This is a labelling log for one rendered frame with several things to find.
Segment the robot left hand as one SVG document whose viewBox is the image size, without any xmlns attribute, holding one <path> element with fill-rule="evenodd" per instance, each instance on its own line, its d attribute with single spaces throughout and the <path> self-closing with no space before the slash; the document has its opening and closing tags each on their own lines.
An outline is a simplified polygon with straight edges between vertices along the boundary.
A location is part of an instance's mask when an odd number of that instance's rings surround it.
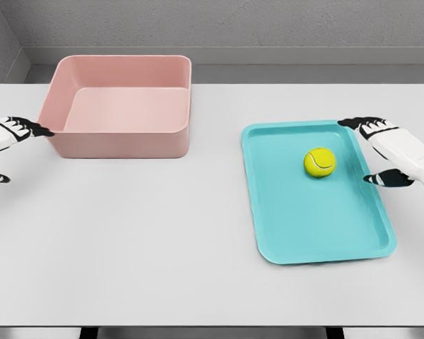
<svg viewBox="0 0 424 339">
<path fill-rule="evenodd" d="M 37 122 L 22 117 L 0 118 L 0 152 L 32 137 L 55 136 L 55 133 Z"/>
</svg>

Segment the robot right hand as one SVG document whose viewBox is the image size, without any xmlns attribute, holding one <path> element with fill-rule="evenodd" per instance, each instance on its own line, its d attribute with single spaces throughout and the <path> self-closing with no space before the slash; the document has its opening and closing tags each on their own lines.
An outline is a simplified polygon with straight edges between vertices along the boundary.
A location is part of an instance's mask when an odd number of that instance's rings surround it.
<svg viewBox="0 0 424 339">
<path fill-rule="evenodd" d="M 424 187 L 424 143 L 410 131 L 379 117 L 354 117 L 338 121 L 358 132 L 393 168 L 367 174 L 363 180 L 383 187 L 407 187 L 420 182 Z"/>
</svg>

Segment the yellow tennis ball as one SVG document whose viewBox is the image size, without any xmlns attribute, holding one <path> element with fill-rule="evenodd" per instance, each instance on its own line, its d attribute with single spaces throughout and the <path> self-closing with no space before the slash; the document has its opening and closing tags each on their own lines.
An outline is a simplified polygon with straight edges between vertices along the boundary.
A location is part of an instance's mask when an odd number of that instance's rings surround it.
<svg viewBox="0 0 424 339">
<path fill-rule="evenodd" d="M 336 157 L 328 148 L 313 148 L 305 155 L 303 165 L 311 177 L 328 177 L 336 169 Z"/>
</svg>

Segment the blue tray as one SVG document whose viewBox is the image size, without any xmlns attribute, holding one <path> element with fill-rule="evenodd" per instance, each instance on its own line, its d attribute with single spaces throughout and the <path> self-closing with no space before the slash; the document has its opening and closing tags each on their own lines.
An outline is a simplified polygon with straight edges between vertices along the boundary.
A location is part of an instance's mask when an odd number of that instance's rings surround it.
<svg viewBox="0 0 424 339">
<path fill-rule="evenodd" d="M 241 135 L 260 254 L 278 265 L 391 255 L 397 239 L 354 132 L 334 120 L 252 124 Z M 306 173 L 303 159 L 328 148 L 336 169 Z"/>
</svg>

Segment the pink basket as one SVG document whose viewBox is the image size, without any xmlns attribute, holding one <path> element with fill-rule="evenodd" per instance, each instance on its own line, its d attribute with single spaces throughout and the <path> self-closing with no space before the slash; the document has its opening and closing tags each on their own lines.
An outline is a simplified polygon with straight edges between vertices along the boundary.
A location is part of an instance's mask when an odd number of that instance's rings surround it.
<svg viewBox="0 0 424 339">
<path fill-rule="evenodd" d="M 65 158 L 179 158 L 189 149 L 192 63 L 181 55 L 72 55 L 37 122 Z"/>
</svg>

